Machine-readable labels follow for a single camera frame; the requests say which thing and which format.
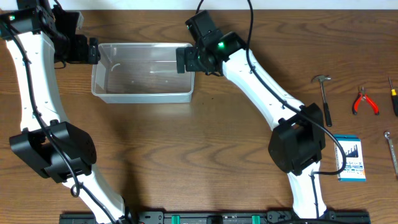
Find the clear plastic container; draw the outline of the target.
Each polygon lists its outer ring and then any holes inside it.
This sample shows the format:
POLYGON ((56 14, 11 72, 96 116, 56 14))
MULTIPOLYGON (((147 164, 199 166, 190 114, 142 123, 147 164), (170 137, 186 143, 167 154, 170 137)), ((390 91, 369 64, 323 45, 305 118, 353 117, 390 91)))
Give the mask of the clear plastic container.
POLYGON ((189 103, 195 74, 178 73, 176 49, 189 43, 103 43, 91 92, 108 104, 189 103))

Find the small claw hammer black handle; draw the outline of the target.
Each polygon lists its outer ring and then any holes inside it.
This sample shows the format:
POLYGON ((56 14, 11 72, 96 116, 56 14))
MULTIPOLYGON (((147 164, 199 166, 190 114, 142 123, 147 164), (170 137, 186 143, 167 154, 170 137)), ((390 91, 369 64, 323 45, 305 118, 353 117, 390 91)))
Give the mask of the small claw hammer black handle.
POLYGON ((328 101, 326 98, 326 91, 325 91, 325 86, 324 86, 324 82, 327 80, 331 80, 331 77, 325 76, 325 75, 318 75, 312 79, 312 82, 318 81, 320 84, 320 89, 321 89, 321 93, 322 93, 322 101, 323 101, 323 110, 324 110, 324 116, 325 116, 325 123, 328 127, 332 127, 331 114, 330 114, 330 109, 328 106, 328 101))

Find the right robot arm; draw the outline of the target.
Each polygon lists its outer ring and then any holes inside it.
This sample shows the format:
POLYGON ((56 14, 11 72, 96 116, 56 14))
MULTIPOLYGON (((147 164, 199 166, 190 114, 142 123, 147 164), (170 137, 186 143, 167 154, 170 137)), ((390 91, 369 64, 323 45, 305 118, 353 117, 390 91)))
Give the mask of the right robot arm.
POLYGON ((185 25, 195 44, 176 49, 178 73, 203 72, 235 84, 272 131, 268 151, 288 176, 296 216, 323 216, 326 205, 317 177, 325 147, 321 109, 315 103, 305 106, 281 88, 261 67, 247 43, 234 32, 223 34, 208 11, 195 14, 185 25))

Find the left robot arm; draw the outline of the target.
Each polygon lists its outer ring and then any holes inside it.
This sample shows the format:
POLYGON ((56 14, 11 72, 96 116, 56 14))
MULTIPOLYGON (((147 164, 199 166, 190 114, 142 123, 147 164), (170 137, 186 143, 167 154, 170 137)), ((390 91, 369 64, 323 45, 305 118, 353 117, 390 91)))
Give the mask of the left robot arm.
POLYGON ((48 1, 20 0, 15 11, 1 15, 1 38, 16 68, 22 106, 21 133, 9 144, 39 176, 82 199, 95 223, 137 223, 98 170, 91 136, 69 122, 60 99, 56 70, 96 65, 101 58, 98 40, 77 34, 82 23, 80 12, 48 1))

